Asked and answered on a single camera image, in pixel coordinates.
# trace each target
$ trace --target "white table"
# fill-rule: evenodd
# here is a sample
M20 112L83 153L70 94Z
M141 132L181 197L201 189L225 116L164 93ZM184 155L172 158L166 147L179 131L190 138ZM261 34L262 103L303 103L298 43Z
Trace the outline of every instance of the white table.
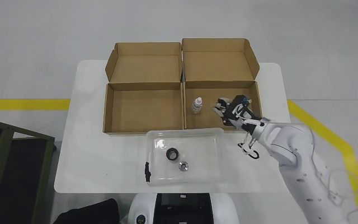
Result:
M237 147L244 133L226 133L227 152L235 169L231 181L220 184L148 186L144 178L145 135L102 132L105 60L84 60L77 68L54 188L59 193L269 193L288 190L277 162L255 144L259 160L245 156ZM260 63L256 81L265 117L290 122L281 68Z

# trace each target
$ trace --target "bottle cap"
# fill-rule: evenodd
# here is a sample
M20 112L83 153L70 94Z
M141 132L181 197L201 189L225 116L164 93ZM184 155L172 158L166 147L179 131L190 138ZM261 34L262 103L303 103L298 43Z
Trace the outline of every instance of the bottle cap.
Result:
M195 100L196 104L201 104L202 101L201 101L201 97L198 97L196 100Z

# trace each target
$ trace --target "cardboard box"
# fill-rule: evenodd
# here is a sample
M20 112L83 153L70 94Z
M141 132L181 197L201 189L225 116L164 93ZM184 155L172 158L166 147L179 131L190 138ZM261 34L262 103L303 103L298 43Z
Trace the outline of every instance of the cardboard box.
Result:
M106 66L103 132L184 129L180 43L117 43Z
M253 113L262 116L255 81L260 66L247 39L184 38L182 51L185 128L233 129L224 126L211 109L220 97L245 95L252 100ZM197 97L202 98L203 106L198 114L193 114L191 105Z

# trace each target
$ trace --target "white bottle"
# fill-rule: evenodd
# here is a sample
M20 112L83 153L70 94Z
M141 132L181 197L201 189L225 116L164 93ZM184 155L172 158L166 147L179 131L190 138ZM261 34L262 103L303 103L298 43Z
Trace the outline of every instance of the white bottle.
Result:
M192 113L193 114L199 113L201 107L202 107L202 100L201 97L198 97L192 103L192 107L191 107Z

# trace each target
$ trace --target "clear plastic container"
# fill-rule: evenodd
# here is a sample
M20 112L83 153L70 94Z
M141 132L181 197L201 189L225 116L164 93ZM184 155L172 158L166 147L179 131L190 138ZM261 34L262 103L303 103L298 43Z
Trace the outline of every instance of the clear plastic container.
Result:
M147 162L151 185L174 183L213 183L222 176L222 149L224 131L221 128L192 130L164 130L147 133ZM179 152L176 162L169 161L166 152ZM181 171L179 163L188 163Z

